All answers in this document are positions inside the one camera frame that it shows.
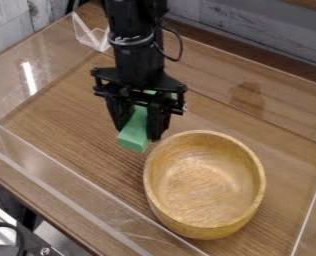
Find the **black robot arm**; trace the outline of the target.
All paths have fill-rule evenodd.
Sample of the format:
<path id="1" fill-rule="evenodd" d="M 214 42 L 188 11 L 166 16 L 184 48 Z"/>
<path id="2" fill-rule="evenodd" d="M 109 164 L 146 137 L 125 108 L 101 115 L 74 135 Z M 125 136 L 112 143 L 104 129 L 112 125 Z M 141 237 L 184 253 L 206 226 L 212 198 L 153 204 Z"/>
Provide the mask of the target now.
<path id="1" fill-rule="evenodd" d="M 108 42 L 116 65 L 96 67 L 94 94 L 106 100 L 117 129 L 124 129 L 136 108 L 148 109 L 145 131 L 158 141 L 170 118 L 184 113 L 188 86 L 165 72 L 164 17 L 168 0 L 101 0 L 109 21 Z"/>

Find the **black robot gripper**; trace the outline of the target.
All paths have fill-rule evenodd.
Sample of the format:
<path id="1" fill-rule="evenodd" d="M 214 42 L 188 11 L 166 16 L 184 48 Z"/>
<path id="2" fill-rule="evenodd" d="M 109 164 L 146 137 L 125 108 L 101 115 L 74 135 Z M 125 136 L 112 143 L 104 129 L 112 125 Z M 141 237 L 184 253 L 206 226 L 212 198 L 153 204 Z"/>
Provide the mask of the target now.
<path id="1" fill-rule="evenodd" d="M 94 68 L 96 95 L 104 97 L 118 131 L 126 126 L 136 107 L 148 107 L 148 136 L 161 140 L 169 129 L 172 114 L 182 115 L 186 85 L 165 72 L 161 36 L 148 38 L 110 37 L 116 66 Z"/>

